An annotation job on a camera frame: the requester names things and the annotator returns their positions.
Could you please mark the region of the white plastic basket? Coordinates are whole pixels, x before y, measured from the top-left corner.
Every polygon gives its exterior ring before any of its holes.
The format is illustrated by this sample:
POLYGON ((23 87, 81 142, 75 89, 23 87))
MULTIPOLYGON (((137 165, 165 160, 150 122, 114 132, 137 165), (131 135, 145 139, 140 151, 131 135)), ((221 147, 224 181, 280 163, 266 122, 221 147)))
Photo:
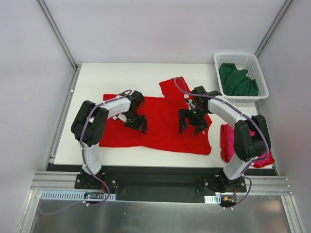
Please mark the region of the white plastic basket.
POLYGON ((269 91, 257 57, 251 53, 214 54, 220 92, 230 102, 256 102, 266 99, 269 91))

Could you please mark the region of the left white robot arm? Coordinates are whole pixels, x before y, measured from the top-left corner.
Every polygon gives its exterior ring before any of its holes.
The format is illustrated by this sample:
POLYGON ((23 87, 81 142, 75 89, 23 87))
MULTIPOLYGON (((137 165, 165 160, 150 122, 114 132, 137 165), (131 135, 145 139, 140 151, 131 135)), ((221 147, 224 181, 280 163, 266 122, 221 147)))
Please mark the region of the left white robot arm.
POLYGON ((89 100, 82 103, 71 125, 71 132, 79 143, 83 159, 82 170, 88 174, 86 183, 91 188, 97 189, 103 183, 103 177, 98 174, 102 168, 99 142, 103 138, 107 121, 115 118, 123 121, 128 128, 146 133, 147 119, 138 114, 144 101, 142 93, 126 90, 100 103, 89 100))

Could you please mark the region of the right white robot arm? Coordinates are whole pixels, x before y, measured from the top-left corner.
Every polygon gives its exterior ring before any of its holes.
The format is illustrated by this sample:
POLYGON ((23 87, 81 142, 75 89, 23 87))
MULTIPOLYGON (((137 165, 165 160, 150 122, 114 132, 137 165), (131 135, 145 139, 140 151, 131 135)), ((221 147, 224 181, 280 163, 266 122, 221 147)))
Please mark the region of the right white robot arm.
POLYGON ((228 192, 242 179, 251 164, 263 155, 269 155, 271 141, 262 115, 252 116, 243 113, 227 101, 220 92, 206 92, 202 86, 185 93, 187 109, 179 109, 179 132, 188 125, 195 127, 195 134, 208 128, 205 117, 216 114, 234 130, 234 155, 229 163, 211 179, 208 186, 215 192, 228 192))

